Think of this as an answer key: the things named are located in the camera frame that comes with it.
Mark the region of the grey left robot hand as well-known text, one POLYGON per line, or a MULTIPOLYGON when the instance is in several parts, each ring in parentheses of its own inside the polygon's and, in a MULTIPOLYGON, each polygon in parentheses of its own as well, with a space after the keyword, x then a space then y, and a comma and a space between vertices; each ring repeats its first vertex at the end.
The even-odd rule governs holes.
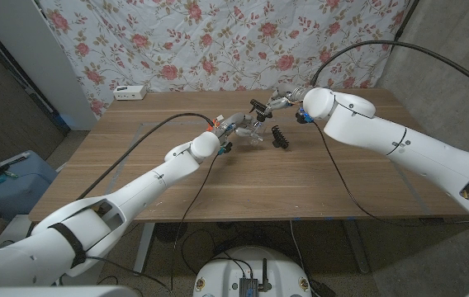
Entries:
POLYGON ((227 144, 232 134, 251 138, 252 141, 258 143, 263 142, 261 127, 262 123, 252 115, 239 112, 216 123, 212 133, 217 136, 221 144, 227 144))

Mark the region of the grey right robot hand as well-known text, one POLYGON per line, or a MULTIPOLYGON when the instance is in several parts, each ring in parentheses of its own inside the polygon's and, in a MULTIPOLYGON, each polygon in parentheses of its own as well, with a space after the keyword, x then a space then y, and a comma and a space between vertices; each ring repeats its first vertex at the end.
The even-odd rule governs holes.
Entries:
POLYGON ((275 110, 285 109, 289 106, 301 104, 312 87, 302 87, 290 83, 280 83, 273 91, 266 103, 264 115, 272 114, 275 110))

